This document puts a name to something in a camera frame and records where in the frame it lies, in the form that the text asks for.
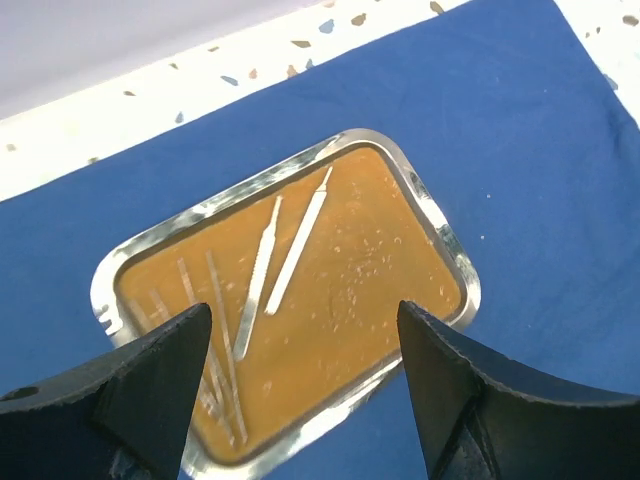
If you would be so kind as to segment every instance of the brown tray bottom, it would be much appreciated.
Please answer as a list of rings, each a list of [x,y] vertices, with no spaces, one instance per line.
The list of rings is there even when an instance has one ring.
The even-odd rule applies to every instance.
[[[264,306],[326,166],[125,267],[117,282],[120,298],[135,300],[151,322],[159,324],[161,316],[149,294],[152,289],[171,315],[188,307],[177,265],[182,258],[198,301],[212,307],[212,341],[229,378],[205,253],[210,250],[215,260],[233,344],[262,230],[275,195],[283,196],[261,308],[247,356],[236,365],[248,443],[238,442],[232,448],[224,430],[199,402],[194,410],[197,432],[220,463],[246,458],[396,352],[400,300],[414,300],[439,318],[460,305],[454,277],[378,152],[358,148],[332,165],[327,199],[273,317],[263,313]],[[227,413],[233,415],[230,401]],[[239,438],[233,419],[232,424]]]

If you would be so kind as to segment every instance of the gray wall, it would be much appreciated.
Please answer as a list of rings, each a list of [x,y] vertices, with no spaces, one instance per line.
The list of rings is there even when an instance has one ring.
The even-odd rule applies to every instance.
[[[0,0],[0,118],[317,0]]]

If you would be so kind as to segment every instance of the blue tablecloth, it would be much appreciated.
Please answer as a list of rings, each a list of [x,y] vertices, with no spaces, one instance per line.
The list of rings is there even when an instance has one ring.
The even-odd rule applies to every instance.
[[[0,391],[111,348],[88,291],[115,245],[353,127],[401,146],[468,251],[469,336],[640,393],[640,133],[550,0],[474,0],[0,204]],[[400,377],[269,478],[424,472]]]

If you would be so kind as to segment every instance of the black plastic part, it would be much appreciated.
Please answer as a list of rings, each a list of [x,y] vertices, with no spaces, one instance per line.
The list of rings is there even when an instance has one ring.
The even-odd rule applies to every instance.
[[[534,370],[413,303],[398,331],[431,480],[640,478],[640,397]]]
[[[200,304],[0,397],[0,479],[175,480],[211,334]]]

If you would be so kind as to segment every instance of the metal tray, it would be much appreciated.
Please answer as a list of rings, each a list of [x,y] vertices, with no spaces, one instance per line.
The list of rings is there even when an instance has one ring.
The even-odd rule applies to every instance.
[[[371,147],[384,159],[410,208],[419,220],[438,254],[454,276],[460,289],[459,308],[443,319],[458,330],[473,319],[480,304],[480,282],[468,256],[453,234],[446,218],[431,198],[400,148],[384,135],[353,129],[337,134],[273,167],[221,192],[202,203],[136,235],[111,251],[98,265],[91,284],[91,304],[98,321],[115,346],[139,336],[128,308],[118,298],[115,283],[123,267],[142,254],[184,235],[200,222],[230,209],[242,208],[247,201],[259,200],[279,186],[312,172],[339,155],[360,147]],[[323,402],[304,421],[285,430],[267,449],[236,465],[216,463],[193,431],[187,437],[183,468],[196,479],[257,478],[295,455],[344,421],[366,402],[383,382],[401,368],[401,355],[385,358],[363,377]]]

